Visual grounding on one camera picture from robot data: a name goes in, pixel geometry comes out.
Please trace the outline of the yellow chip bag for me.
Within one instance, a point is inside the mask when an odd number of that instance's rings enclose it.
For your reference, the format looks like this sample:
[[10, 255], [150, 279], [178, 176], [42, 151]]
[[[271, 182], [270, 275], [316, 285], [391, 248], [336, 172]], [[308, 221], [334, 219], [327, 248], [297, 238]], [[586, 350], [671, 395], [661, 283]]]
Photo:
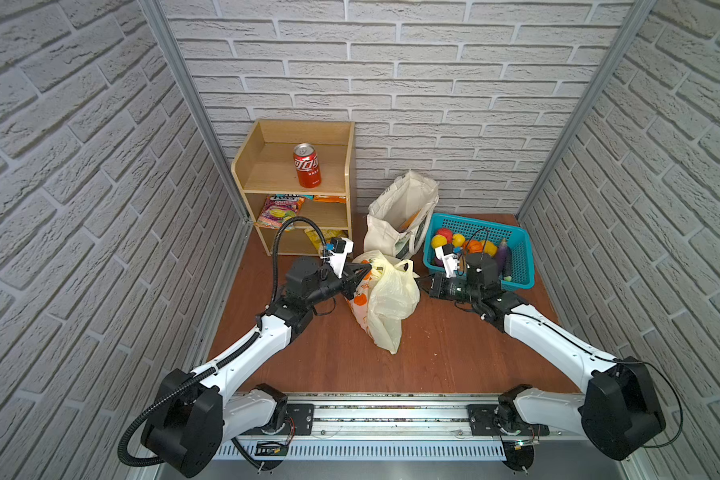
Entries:
[[[320, 253], [322, 251], [322, 242], [317, 231], [313, 228], [306, 228], [304, 230], [306, 236], [314, 246], [315, 250]], [[334, 238], [343, 238], [346, 236], [344, 230], [327, 229], [322, 231], [322, 235], [326, 244], [329, 244]]]

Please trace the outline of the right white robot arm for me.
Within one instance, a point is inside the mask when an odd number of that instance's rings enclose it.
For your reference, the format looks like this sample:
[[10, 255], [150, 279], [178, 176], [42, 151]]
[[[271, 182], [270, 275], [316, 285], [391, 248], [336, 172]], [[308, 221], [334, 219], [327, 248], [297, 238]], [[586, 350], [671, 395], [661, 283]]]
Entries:
[[635, 450], [650, 447], [665, 430], [650, 365], [597, 349], [503, 289], [493, 258], [470, 254], [464, 273], [435, 273], [417, 284], [429, 297], [452, 302], [522, 342], [577, 387], [574, 394], [558, 394], [522, 384], [505, 392], [493, 413], [502, 434], [557, 428], [583, 435], [607, 457], [624, 460]]

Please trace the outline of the orange toy pumpkin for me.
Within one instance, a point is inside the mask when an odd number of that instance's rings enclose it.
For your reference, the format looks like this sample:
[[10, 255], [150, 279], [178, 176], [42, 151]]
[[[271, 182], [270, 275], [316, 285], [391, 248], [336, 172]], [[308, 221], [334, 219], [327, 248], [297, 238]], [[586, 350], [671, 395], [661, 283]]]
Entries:
[[477, 240], [469, 240], [464, 245], [464, 250], [467, 253], [482, 253], [484, 251], [484, 243]]

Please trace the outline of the orange Fox's candy bag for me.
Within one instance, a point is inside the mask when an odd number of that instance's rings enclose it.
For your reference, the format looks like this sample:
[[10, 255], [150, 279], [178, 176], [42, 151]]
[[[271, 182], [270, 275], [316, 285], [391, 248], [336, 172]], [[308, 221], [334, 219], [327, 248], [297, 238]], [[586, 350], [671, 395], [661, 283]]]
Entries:
[[343, 196], [314, 195], [311, 198], [315, 202], [346, 204], [346, 197]]

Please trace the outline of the thin cream plastic bag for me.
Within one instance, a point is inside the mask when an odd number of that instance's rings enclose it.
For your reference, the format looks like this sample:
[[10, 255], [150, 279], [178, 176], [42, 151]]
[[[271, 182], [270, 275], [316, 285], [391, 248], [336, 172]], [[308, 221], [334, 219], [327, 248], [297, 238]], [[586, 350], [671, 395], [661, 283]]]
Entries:
[[402, 339], [402, 322], [414, 313], [420, 301], [414, 262], [374, 250], [353, 263], [370, 263], [372, 270], [368, 301], [348, 300], [350, 311], [375, 345], [394, 355]]

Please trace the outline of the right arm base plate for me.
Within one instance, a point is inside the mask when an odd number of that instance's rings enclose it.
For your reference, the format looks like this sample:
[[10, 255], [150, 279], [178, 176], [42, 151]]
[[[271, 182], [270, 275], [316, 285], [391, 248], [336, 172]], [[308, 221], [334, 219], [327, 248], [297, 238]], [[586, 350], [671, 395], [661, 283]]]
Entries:
[[466, 406], [473, 436], [525, 436], [550, 435], [547, 425], [530, 424], [508, 404], [470, 404]]

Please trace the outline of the pink green candy bag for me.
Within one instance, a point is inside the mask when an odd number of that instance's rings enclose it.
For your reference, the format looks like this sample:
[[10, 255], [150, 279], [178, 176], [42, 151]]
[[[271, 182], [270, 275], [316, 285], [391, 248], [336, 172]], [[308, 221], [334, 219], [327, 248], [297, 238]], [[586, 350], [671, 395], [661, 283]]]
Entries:
[[296, 217], [306, 198], [298, 195], [270, 195], [263, 204], [255, 225], [262, 229], [278, 230], [290, 218]]

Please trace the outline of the wooden shelf unit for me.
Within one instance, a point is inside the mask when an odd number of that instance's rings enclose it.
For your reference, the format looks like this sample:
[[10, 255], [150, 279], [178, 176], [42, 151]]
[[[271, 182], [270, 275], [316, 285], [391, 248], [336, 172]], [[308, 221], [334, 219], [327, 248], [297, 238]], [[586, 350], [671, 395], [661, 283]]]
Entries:
[[[293, 160], [294, 147], [313, 145], [322, 182], [303, 188]], [[296, 120], [257, 120], [231, 164], [231, 173], [252, 219], [270, 195], [305, 196], [300, 214], [321, 230], [344, 230], [353, 235], [355, 186], [355, 124]], [[321, 203], [314, 195], [343, 196], [346, 204]]]

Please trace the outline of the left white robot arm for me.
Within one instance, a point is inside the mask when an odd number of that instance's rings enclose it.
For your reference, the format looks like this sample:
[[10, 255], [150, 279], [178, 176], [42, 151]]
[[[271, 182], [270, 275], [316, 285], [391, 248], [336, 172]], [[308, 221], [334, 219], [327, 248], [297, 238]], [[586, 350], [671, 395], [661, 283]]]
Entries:
[[295, 261], [283, 286], [256, 317], [254, 327], [217, 357], [185, 372], [175, 369], [161, 381], [154, 402], [126, 428], [118, 458], [131, 467], [168, 464], [192, 478], [222, 443], [263, 428], [278, 431], [287, 397], [265, 384], [245, 395], [238, 388], [265, 362], [303, 333], [317, 304], [342, 295], [351, 300], [370, 273], [368, 263], [335, 270], [311, 257]]

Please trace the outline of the red toy tomato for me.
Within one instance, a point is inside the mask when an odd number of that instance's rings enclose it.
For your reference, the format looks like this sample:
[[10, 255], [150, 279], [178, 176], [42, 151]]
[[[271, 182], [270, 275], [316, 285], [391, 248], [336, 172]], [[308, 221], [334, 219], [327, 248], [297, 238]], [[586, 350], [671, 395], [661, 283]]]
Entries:
[[453, 232], [448, 228], [440, 228], [437, 230], [437, 234], [443, 236], [448, 242], [452, 241]]

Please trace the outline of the teal plastic basket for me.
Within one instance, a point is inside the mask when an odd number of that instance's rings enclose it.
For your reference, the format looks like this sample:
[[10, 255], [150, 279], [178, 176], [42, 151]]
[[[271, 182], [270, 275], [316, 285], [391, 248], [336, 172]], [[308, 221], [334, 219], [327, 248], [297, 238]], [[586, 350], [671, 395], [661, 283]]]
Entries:
[[444, 271], [434, 263], [435, 255], [431, 248], [431, 240], [441, 228], [447, 228], [454, 234], [462, 234], [467, 240], [488, 240], [495, 245], [499, 245], [501, 240], [506, 240], [511, 250], [512, 271], [509, 275], [510, 280], [502, 281], [503, 289], [529, 290], [534, 286], [532, 245], [525, 230], [516, 226], [444, 213], [432, 215], [423, 247], [423, 263], [431, 274]]

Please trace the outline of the aluminium rail frame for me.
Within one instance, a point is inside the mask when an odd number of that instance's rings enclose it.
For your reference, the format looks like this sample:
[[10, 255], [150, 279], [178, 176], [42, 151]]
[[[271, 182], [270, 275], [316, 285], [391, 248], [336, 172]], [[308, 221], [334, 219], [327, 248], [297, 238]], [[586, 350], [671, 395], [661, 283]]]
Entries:
[[537, 438], [473, 436], [466, 406], [498, 404], [500, 396], [286, 396], [287, 404], [315, 405], [310, 436], [264, 435], [254, 428], [222, 443], [211, 461], [242, 459], [258, 470], [271, 470], [286, 460], [480, 460], [523, 471], [532, 465], [539, 442], [556, 436], [589, 441], [557, 428]]

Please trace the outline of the red cola can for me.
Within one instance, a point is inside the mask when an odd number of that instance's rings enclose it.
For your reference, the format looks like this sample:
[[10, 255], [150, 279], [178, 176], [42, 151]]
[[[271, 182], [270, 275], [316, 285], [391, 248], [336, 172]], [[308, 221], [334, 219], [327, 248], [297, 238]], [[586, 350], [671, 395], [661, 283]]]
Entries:
[[318, 155], [315, 147], [301, 143], [294, 147], [293, 160], [298, 181], [303, 188], [315, 188], [322, 182]]

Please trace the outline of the canvas tote bag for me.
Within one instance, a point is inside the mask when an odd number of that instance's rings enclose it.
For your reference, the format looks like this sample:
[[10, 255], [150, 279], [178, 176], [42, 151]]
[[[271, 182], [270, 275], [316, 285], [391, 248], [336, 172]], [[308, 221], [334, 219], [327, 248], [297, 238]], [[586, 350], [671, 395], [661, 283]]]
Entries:
[[436, 180], [412, 170], [397, 177], [368, 207], [364, 251], [410, 259], [424, 244], [438, 201]]

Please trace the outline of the purple toy eggplant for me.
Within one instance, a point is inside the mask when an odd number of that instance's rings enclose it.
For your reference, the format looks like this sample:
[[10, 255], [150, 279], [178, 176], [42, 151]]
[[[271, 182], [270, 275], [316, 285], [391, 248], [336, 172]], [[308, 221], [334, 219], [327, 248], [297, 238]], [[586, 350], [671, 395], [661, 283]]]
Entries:
[[511, 258], [511, 249], [507, 239], [502, 239], [494, 255], [494, 261], [500, 274], [506, 275], [505, 271]]

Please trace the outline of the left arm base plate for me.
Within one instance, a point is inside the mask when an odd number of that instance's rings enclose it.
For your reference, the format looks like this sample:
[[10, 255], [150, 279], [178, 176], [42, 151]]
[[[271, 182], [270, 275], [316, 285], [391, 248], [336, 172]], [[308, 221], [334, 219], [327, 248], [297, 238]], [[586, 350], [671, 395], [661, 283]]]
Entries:
[[256, 431], [264, 435], [310, 436], [312, 434], [315, 405], [310, 403], [288, 403], [277, 408], [275, 416]]

